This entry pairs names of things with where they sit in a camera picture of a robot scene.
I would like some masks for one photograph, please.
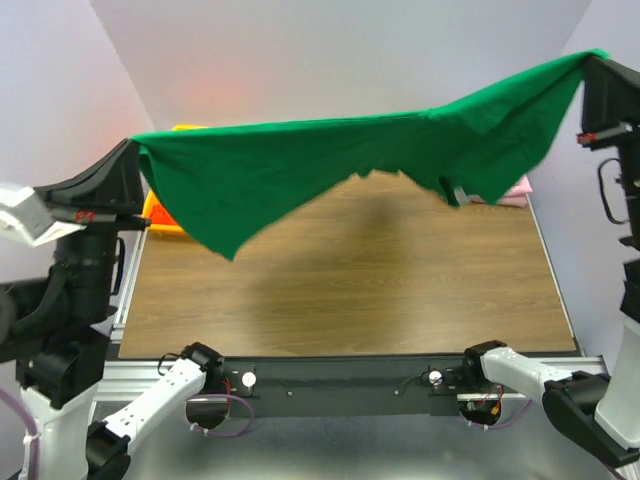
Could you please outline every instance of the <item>wall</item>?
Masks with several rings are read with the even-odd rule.
[[[599,47],[612,58],[640,70],[636,40],[640,2],[594,1],[567,42],[564,53]],[[598,194],[596,168],[615,151],[580,149],[582,97],[576,96],[548,158],[532,174],[535,207],[576,337],[589,355],[604,355],[612,367],[620,348],[623,315],[622,262],[637,252],[618,243],[626,226],[610,224]],[[613,210],[626,218],[623,192],[613,181],[617,167],[607,170]]]
[[[0,3],[0,181],[64,180],[153,128],[86,0]],[[0,282],[42,275],[51,247],[0,239]],[[13,365],[0,387],[18,393]],[[0,405],[0,478],[22,465],[24,429]]]
[[[590,3],[91,2],[161,129],[438,105],[557,56]]]

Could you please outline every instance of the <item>green towel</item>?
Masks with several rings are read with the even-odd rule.
[[[427,110],[131,138],[174,219],[233,259],[258,231],[354,173],[403,172],[451,205],[458,187],[497,202],[546,155],[591,54],[607,56],[568,55]]]

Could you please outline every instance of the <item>white button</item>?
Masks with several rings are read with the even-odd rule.
[[[256,384],[256,374],[253,372],[247,372],[242,376],[242,384],[247,387],[247,388],[251,388]]]

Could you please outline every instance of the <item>bolt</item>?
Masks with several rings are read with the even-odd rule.
[[[430,371],[429,383],[434,387],[440,385],[442,383],[442,374],[438,370]]]

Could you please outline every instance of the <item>yellow basket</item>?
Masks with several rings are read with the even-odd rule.
[[[195,128],[207,128],[200,125],[176,125],[173,127],[174,131],[179,130],[192,130]],[[149,230],[159,235],[185,235],[186,232],[183,228],[177,224],[177,222],[169,215],[169,212],[156,197],[153,191],[149,190],[147,198],[144,201],[144,207],[142,208],[142,216],[151,219],[151,226]]]

